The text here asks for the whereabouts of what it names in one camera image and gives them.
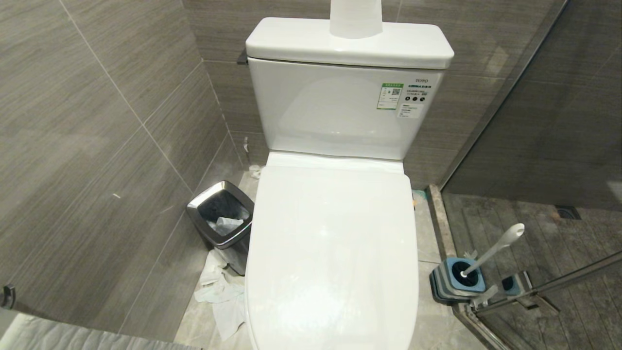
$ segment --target stainless steel trash can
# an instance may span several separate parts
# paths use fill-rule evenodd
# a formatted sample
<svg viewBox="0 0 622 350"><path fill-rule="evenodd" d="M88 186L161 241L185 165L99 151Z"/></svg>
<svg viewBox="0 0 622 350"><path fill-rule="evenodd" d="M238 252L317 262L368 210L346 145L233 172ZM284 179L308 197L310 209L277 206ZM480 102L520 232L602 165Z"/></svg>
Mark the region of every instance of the stainless steel trash can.
<svg viewBox="0 0 622 350"><path fill-rule="evenodd" d="M218 249L239 275L246 273L253 207L253 201L229 181L220 181L203 191L186 207L206 245ZM219 218L233 219L236 223L219 224Z"/></svg>

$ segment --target shower area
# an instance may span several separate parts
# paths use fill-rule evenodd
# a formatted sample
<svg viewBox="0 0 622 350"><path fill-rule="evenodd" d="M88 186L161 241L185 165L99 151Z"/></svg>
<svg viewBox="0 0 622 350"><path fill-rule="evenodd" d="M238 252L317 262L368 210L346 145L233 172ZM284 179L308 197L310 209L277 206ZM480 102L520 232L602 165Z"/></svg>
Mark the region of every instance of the shower area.
<svg viewBox="0 0 622 350"><path fill-rule="evenodd" d="M500 290L527 276L524 296L467 310L511 349L622 349L621 13L559 1L443 182L458 257L525 225L482 266Z"/></svg>

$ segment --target gray wall tile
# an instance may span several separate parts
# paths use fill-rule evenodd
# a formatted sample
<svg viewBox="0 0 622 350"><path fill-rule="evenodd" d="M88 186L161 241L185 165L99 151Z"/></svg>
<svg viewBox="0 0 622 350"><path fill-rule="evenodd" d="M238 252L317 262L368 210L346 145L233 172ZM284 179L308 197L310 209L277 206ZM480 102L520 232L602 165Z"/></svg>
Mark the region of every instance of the gray wall tile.
<svg viewBox="0 0 622 350"><path fill-rule="evenodd" d="M227 135L203 64L145 122L145 127L186 184L195 189Z"/></svg>
<svg viewBox="0 0 622 350"><path fill-rule="evenodd" d="M620 12L622 3L619 1L572 1L543 43L525 78L573 85L588 83L620 46Z"/></svg>
<svg viewBox="0 0 622 350"><path fill-rule="evenodd" d="M601 5L619 6L613 0ZM616 185L622 181L620 44L612 48L605 40L581 55L580 40L569 37L599 40L604 27L620 34L609 12L581 1L569 4L448 191L622 210ZM560 45L563 53L550 50ZM593 62L582 61L586 57Z"/></svg>
<svg viewBox="0 0 622 350"><path fill-rule="evenodd" d="M556 0L403 0L398 22L439 26L455 52L450 71L507 78Z"/></svg>
<svg viewBox="0 0 622 350"><path fill-rule="evenodd" d="M248 66L206 61L205 67L210 73L229 130L263 132Z"/></svg>
<svg viewBox="0 0 622 350"><path fill-rule="evenodd" d="M440 179L455 156L454 150L424 147L415 139L404 158L404 172L411 179L412 188L425 189Z"/></svg>
<svg viewBox="0 0 622 350"><path fill-rule="evenodd" d="M383 1L385 22L396 20L399 3ZM327 19L330 15L330 0L183 0L183 4L201 56L227 62L238 58L246 38L264 17Z"/></svg>
<svg viewBox="0 0 622 350"><path fill-rule="evenodd" d="M142 121L200 62L178 1L62 1Z"/></svg>
<svg viewBox="0 0 622 350"><path fill-rule="evenodd" d="M417 144L458 150L497 96L504 80L447 74L417 134Z"/></svg>
<svg viewBox="0 0 622 350"><path fill-rule="evenodd" d="M212 162L228 132L181 3L7 0L0 31L0 277L17 309L118 331L153 268L149 283L185 278L178 298L138 299L125 332L174 334L198 236L168 239L208 164L230 166ZM152 138L132 108L158 106Z"/></svg>
<svg viewBox="0 0 622 350"><path fill-rule="evenodd" d="M266 137L263 134L238 133L232 131L231 137L233 138L233 143L235 144L239 156L242 159L242 163L245 166L254 164L266 165L270 149L266 144ZM244 151L244 138L248 138L248 156Z"/></svg>
<svg viewBox="0 0 622 350"><path fill-rule="evenodd" d="M172 342L207 253L192 221L182 214L119 332Z"/></svg>
<svg viewBox="0 0 622 350"><path fill-rule="evenodd" d="M0 278L140 123L58 2L0 4Z"/></svg>
<svg viewBox="0 0 622 350"><path fill-rule="evenodd" d="M20 301L38 315L118 331L190 198L140 129L21 269Z"/></svg>
<svg viewBox="0 0 622 350"><path fill-rule="evenodd" d="M231 137L227 135L218 150L218 154L214 157L214 162L207 169L201 184L195 191L195 195L222 180L227 180L237 186L242 180L243 172L244 169L236 147Z"/></svg>

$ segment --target marble floor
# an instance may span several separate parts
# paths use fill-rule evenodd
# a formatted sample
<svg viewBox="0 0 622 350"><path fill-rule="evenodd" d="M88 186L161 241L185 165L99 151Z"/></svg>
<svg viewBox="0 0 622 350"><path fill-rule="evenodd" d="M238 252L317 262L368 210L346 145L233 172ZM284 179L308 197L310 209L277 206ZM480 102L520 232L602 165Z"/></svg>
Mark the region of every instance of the marble floor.
<svg viewBox="0 0 622 350"><path fill-rule="evenodd" d="M565 219L550 204L443 193L458 256L485 252L505 229L522 222L524 237L481 267L487 283L527 271L542 285L622 250L622 212L576 208ZM622 349L622 273L609 270L545 296L556 316L508 308L481 320L521 349Z"/></svg>
<svg viewBox="0 0 622 350"><path fill-rule="evenodd" d="M255 200L258 182L246 172L239 187ZM451 308L432 299L428 276L440 263L440 254L425 194L422 191L414 191L413 197L417 223L420 290L417 322L408 350L485 349L484 345L453 316ZM242 277L232 274L226 277L233 283L244 283ZM245 324L242 324L232 337L221 341L212 317L211 304L197 303L194 298L188 304L175 342L209 350L252 350Z"/></svg>

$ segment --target white toilet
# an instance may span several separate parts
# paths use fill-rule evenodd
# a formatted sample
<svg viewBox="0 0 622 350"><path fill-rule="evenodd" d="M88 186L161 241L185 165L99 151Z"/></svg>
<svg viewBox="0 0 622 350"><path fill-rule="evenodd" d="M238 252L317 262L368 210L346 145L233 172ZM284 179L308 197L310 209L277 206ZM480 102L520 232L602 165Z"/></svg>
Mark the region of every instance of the white toilet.
<svg viewBox="0 0 622 350"><path fill-rule="evenodd" d="M384 23L341 39L321 19L265 18L246 41L271 152L246 268L257 350L406 350L419 276L406 155L453 50Z"/></svg>

